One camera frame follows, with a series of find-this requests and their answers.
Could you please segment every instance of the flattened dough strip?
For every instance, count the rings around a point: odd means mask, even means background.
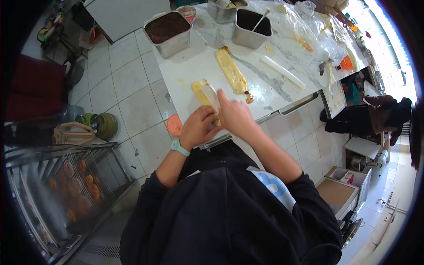
[[[240,73],[228,52],[225,49],[219,49],[215,52],[215,58],[218,60],[219,66],[233,87],[234,92],[236,94],[244,94],[247,91],[246,79]]]
[[[211,103],[209,102],[209,100],[206,98],[206,96],[203,94],[203,92],[201,90],[201,87],[203,85],[204,84],[202,82],[196,81],[193,84],[191,84],[191,90],[193,90],[194,94],[199,99],[200,104],[202,106],[212,106]],[[220,120],[215,120],[213,122],[213,125],[215,125],[215,126],[221,126],[221,121]]]

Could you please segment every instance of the white plastic rolling pin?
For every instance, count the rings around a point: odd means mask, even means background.
[[[292,81],[294,84],[296,84],[300,89],[305,90],[306,85],[299,80],[294,74],[290,73],[285,69],[283,66],[279,65],[277,62],[269,58],[268,56],[263,56],[261,58],[262,62],[266,63],[267,65],[271,66],[275,70],[277,70],[279,73],[287,77],[290,81]]]

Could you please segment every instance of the metal rack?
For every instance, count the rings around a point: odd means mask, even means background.
[[[115,155],[116,147],[112,142],[5,152],[12,198],[28,235],[48,264],[87,238],[134,182]]]

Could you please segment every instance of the mint green watch strap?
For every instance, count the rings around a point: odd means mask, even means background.
[[[178,151],[178,152],[180,152],[181,154],[183,154],[185,156],[189,156],[190,155],[190,152],[189,151],[187,151],[187,150],[185,150],[184,148],[181,147],[179,140],[172,141],[172,143],[171,143],[171,150]]]

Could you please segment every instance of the white work table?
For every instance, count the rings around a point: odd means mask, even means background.
[[[268,3],[270,6],[275,6],[273,2],[264,1],[264,4]],[[229,48],[231,58],[246,78],[248,90],[254,97],[254,102],[247,106],[256,121],[272,113],[278,113],[279,109],[293,105],[294,102],[327,86],[327,73],[320,76],[318,68],[311,66],[319,65],[316,51],[307,52],[295,40],[283,38],[275,27],[273,27],[273,36],[257,50],[235,45],[231,41],[233,22],[217,24],[208,14],[206,3],[194,7],[196,23],[191,30],[189,48],[164,59],[153,47],[159,68],[182,123],[200,106],[199,100],[191,90],[191,84],[195,81],[206,79],[215,89],[223,89],[229,99],[245,101],[243,95],[233,93],[230,83],[215,59],[215,52],[222,46]],[[368,62],[355,42],[352,43],[351,50],[356,57],[358,69],[367,67]],[[261,62],[259,59],[264,55],[272,58],[299,78],[306,84],[306,89],[301,90],[290,80]],[[333,73],[338,81],[353,72],[337,71],[333,68]],[[228,131],[222,130],[214,136],[212,141],[220,143],[229,138]]]

